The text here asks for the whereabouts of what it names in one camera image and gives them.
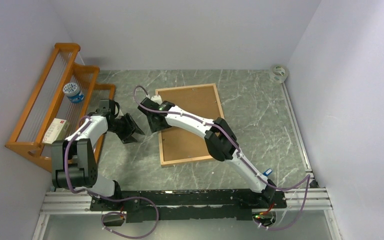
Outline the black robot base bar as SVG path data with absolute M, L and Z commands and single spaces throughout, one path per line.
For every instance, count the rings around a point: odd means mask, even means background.
M 285 209 L 285 193 L 276 191 L 270 205 L 258 200 L 250 189 L 121 191 L 123 202 L 92 198 L 92 212 L 117 211 L 127 223 L 144 221 L 236 219 L 252 220 L 252 214 L 267 209 Z

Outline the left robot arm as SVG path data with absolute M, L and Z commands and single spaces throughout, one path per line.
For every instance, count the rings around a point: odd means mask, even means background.
M 81 125 L 70 136 L 54 141 L 51 146 L 51 177 L 56 189 L 74 194 L 88 192 L 99 198 L 110 210 L 122 206 L 120 187 L 98 173 L 95 146 L 107 132 L 116 134 L 122 144 L 135 143 L 134 134 L 144 135 L 129 113 L 122 113 L 118 102 L 102 99 L 94 112 L 81 118 Z

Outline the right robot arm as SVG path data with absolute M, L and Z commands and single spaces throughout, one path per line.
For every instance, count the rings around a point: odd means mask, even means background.
M 213 159 L 230 165 L 247 182 L 258 206 L 266 208 L 272 204 L 276 186 L 244 155 L 225 119 L 204 118 L 172 102 L 157 103 L 148 97 L 138 103 L 138 109 L 146 115 L 152 132 L 177 127 L 202 138 Z

